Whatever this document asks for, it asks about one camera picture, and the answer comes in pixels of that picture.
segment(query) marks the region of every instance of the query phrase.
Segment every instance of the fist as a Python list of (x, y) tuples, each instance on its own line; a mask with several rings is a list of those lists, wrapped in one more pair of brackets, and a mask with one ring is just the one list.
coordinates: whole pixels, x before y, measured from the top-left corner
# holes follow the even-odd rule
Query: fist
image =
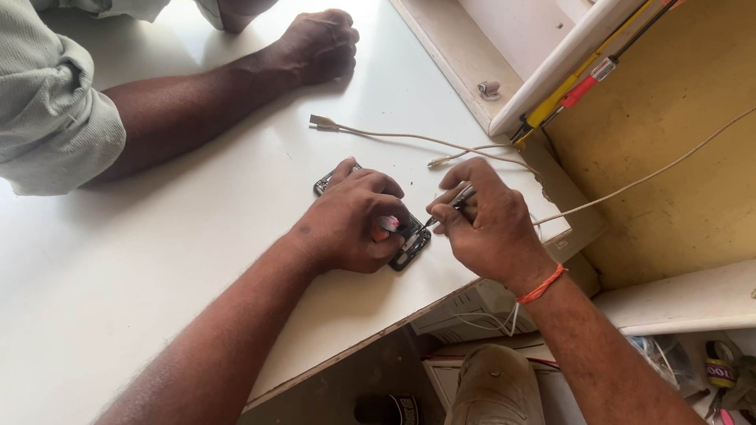
[(355, 68), (360, 34), (339, 9), (300, 14), (272, 47), (280, 65), (295, 70), (302, 84), (318, 84)]
[[(448, 205), (469, 183), (476, 194), (466, 206), (457, 210)], [(522, 194), (508, 188), (485, 160), (460, 163), (439, 187), (449, 191), (426, 210), (441, 223), (434, 232), (449, 238), (454, 256), (467, 268), (501, 282), (516, 296), (554, 272), (556, 263), (535, 234)]]
[(314, 262), (317, 273), (333, 269), (374, 273), (404, 244), (391, 233), (373, 241), (372, 229), (380, 216), (394, 216), (410, 224), (401, 202), (404, 192), (393, 178), (372, 169), (352, 171), (354, 158), (343, 160), (328, 187), (294, 225), (287, 237)]

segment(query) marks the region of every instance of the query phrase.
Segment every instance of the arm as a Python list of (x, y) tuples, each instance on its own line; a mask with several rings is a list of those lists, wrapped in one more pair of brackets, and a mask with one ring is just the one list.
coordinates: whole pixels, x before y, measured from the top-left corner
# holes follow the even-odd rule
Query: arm
[(328, 190), (186, 327), (105, 411), (98, 425), (237, 422), (265, 358), (307, 286), (343, 268), (372, 273), (404, 243), (370, 239), (373, 220), (409, 212), (395, 181), (342, 161)]
[[(470, 181), (476, 201), (458, 212), (445, 205)], [(455, 166), (428, 205), (454, 256), (477, 275), (523, 296), (556, 269), (533, 229), (522, 195), (509, 189), (482, 158)], [(568, 276), (525, 304), (561, 366), (589, 424), (701, 423)]]
[(97, 184), (164, 163), (211, 141), (257, 107), (355, 66), (357, 30), (344, 11), (300, 14), (272, 45), (206, 73), (104, 90), (126, 130), (123, 151)]

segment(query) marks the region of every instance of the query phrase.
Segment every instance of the shirt sleeve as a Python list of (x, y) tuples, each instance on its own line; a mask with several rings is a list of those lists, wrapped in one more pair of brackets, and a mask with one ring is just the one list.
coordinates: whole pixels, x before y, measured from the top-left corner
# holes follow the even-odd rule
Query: shirt sleeve
[(16, 194), (66, 194), (120, 155), (126, 132), (116, 105), (91, 87), (94, 70), (29, 0), (0, 2), (0, 177)]

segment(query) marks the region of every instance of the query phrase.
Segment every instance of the wrist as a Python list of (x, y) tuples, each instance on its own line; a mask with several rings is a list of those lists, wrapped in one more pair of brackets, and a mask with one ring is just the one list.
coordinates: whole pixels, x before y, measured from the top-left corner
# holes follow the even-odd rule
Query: wrist
[(529, 262), (527, 269), (523, 269), (514, 275), (509, 275), (506, 279), (499, 282), (519, 298), (529, 294), (551, 277), (555, 271), (556, 262), (547, 257), (537, 262)]
[(277, 76), (287, 88), (294, 89), (302, 85), (302, 66), (295, 60), (281, 40), (272, 42), (268, 47), (258, 51), (263, 67)]
[(282, 255), (291, 258), (291, 262), (302, 272), (312, 275), (316, 278), (318, 275), (330, 270), (327, 261), (317, 255), (317, 247), (313, 247), (312, 237), (309, 234), (302, 234), (294, 226), (284, 236), (280, 237), (276, 244), (282, 250)]
[(315, 257), (304, 249), (301, 243), (296, 240), (296, 237), (291, 235), (291, 232), (279, 237), (265, 252), (265, 255), (272, 256), (286, 270), (302, 276), (307, 282), (327, 271)]
[(279, 95), (302, 85), (299, 70), (287, 64), (279, 42), (274, 42), (262, 50), (248, 54), (227, 65), (228, 68), (243, 71), (244, 81), (262, 82), (262, 87), (272, 95)]

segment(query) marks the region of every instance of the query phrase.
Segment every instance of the usb connector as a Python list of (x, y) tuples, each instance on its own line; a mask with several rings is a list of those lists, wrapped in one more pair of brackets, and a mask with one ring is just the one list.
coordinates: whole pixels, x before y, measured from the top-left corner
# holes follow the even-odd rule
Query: usb connector
[(319, 129), (338, 129), (340, 127), (325, 115), (310, 115), (310, 123), (315, 124)]

